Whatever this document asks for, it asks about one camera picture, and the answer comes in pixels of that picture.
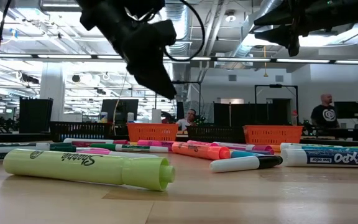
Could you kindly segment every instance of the orange basket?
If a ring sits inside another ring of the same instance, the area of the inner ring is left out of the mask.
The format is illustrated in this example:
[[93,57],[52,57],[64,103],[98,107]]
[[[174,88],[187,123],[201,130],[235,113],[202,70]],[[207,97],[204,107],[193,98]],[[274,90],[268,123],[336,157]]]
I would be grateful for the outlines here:
[[175,141],[177,138],[177,124],[135,124],[128,123],[129,139],[138,140]]
[[247,144],[279,145],[283,142],[299,143],[303,126],[244,126]]

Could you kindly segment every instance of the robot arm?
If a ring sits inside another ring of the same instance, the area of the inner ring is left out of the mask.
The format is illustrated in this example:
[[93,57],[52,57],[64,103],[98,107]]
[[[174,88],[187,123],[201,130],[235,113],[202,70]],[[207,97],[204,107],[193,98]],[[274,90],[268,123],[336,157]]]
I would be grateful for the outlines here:
[[95,26],[127,63],[138,84],[170,100],[175,88],[163,66],[165,46],[173,45],[176,32],[171,20],[147,23],[164,6],[164,0],[76,0],[82,8],[80,22],[87,30]]

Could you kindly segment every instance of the yellow highlighter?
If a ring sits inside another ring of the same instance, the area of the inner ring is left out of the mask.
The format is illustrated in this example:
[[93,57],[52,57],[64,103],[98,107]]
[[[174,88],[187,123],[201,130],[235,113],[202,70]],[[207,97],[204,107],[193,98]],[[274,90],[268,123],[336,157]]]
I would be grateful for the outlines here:
[[14,175],[126,184],[160,191],[175,179],[175,168],[164,157],[128,158],[14,149],[5,156],[3,166]]

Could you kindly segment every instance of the man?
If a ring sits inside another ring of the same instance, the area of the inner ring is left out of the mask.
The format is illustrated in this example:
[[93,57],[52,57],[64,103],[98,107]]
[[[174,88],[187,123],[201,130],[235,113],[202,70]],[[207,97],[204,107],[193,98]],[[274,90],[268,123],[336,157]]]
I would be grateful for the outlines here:
[[321,95],[321,105],[316,106],[311,113],[311,123],[317,128],[339,128],[335,107],[331,106],[332,102],[331,94]]
[[194,109],[190,109],[187,111],[186,118],[180,119],[177,121],[181,130],[184,131],[187,129],[186,126],[196,126],[194,120],[196,119],[196,111]]

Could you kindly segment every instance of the table surface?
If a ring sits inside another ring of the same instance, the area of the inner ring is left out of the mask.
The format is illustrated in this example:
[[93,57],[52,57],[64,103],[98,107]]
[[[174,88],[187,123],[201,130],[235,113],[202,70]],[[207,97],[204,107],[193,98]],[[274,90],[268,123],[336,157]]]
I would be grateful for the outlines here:
[[0,224],[358,223],[358,169],[214,174],[208,160],[159,155],[177,169],[166,192],[14,176],[0,161]]

